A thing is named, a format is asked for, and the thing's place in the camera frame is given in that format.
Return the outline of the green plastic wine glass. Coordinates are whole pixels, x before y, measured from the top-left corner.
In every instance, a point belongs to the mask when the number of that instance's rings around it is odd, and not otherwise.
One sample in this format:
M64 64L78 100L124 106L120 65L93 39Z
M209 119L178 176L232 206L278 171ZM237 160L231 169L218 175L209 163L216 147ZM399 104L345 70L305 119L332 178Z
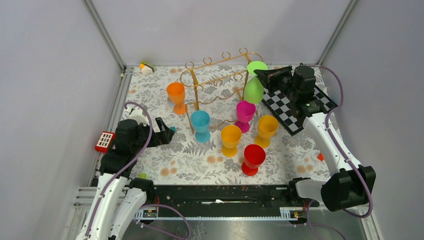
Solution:
M251 104L258 104L263 100L264 87L259 81L255 70L268 70L268 66L262 61L252 61L247 65L247 72L252 78L244 87L244 100Z

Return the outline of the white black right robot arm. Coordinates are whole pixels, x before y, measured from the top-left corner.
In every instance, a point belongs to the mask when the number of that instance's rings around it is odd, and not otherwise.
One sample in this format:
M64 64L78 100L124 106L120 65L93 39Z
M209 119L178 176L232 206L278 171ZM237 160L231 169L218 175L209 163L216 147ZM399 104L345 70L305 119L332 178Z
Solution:
M331 211L343 210L368 204L361 215L366 218L373 210L372 190L376 172L371 166L363 166L349 151L330 123L333 109L326 109L316 97L314 65L300 64L278 69L253 69L262 86L269 94L285 96L295 117L315 142L323 155L330 173L326 182L298 177L289 182L287 201L293 206L301 205L306 199L322 202Z

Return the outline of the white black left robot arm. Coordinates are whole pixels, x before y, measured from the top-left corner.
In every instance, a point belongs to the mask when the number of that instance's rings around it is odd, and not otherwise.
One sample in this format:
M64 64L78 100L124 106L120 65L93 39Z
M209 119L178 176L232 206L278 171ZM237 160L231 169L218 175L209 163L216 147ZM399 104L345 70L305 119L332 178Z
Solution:
M111 146L100 160L96 193L77 234L78 240L120 240L142 205L155 200L152 180L130 179L133 167L146 148L170 144L175 131L155 118L153 130L145 107L133 102L127 119L118 122Z

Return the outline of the gold wire wine glass rack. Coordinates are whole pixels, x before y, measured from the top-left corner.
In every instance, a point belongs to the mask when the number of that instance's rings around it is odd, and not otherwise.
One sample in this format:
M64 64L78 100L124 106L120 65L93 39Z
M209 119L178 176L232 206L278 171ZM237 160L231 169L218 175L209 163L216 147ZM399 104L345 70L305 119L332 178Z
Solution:
M242 47L236 54L222 52L219 60L205 57L201 64L190 61L184 65L178 82L189 91L188 96L191 98L186 103L185 116L192 134L195 130L191 114L244 100L244 89L253 76L248 72L248 65L263 60L260 54Z

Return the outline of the magenta plastic wine glass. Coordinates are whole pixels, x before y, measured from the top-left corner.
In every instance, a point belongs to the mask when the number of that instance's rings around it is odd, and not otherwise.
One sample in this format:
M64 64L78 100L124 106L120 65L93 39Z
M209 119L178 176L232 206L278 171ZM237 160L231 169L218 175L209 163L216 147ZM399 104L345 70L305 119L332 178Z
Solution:
M240 128L243 134L250 130L249 122L253 119L255 112L256 106L253 103L242 100L237 104L235 125Z

